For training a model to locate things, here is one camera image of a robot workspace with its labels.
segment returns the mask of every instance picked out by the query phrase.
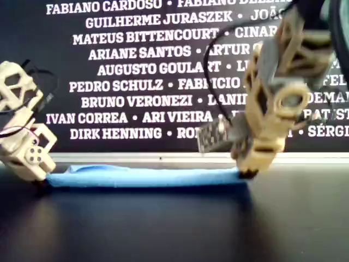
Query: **black banner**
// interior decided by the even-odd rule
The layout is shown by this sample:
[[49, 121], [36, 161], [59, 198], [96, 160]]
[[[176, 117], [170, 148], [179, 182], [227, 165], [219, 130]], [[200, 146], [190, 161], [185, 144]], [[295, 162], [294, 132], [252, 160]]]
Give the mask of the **black banner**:
[[[53, 152], [197, 152], [195, 129], [219, 116], [206, 87], [203, 54], [219, 29], [243, 20], [218, 43], [209, 68], [215, 90], [232, 114], [244, 109], [242, 83], [254, 44], [273, 36], [287, 0], [6, 0], [0, 4], [0, 60], [29, 58], [60, 78], [43, 110], [58, 136]], [[325, 85], [346, 82], [336, 61]], [[35, 78], [45, 92], [52, 81]], [[287, 152], [346, 152], [349, 96], [311, 95], [306, 114], [337, 120], [292, 132]]]

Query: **black table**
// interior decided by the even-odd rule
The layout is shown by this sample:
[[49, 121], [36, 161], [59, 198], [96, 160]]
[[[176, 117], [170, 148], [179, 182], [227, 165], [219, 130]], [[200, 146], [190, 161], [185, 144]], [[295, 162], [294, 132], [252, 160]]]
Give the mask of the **black table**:
[[275, 165], [248, 186], [45, 196], [2, 175], [0, 261], [348, 261], [348, 170]]

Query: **robotic leg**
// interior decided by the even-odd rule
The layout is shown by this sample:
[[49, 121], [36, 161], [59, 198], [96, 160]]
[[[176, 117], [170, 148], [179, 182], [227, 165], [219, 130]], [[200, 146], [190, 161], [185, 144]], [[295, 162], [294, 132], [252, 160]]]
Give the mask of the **robotic leg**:
[[284, 151], [291, 130], [314, 123], [303, 117], [309, 93], [320, 91], [335, 60], [329, 31], [304, 29], [294, 7], [276, 35], [257, 45], [245, 72], [245, 111], [201, 127], [199, 152], [231, 151], [242, 178], [267, 170]]
[[[0, 160], [25, 181], [44, 181], [56, 167], [49, 151], [57, 138], [33, 118], [42, 91], [18, 64], [5, 61], [0, 64], [0, 94]], [[41, 145], [43, 139], [47, 145]]]

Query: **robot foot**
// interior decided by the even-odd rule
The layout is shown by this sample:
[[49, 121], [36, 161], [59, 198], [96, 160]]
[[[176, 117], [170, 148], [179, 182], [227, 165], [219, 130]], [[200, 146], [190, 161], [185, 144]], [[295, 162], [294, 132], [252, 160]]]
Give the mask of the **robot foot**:
[[252, 180], [255, 178], [255, 176], [258, 174], [259, 171], [250, 171], [247, 172], [239, 172], [239, 179], [246, 179], [246, 180]]

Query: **blue foam pad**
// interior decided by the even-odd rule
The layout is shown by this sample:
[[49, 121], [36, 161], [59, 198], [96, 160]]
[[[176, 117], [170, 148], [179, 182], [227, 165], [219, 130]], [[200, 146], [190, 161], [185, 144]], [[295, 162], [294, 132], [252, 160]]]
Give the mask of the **blue foam pad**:
[[114, 165], [72, 165], [50, 174], [53, 187], [188, 187], [245, 183], [238, 169], [141, 169]]

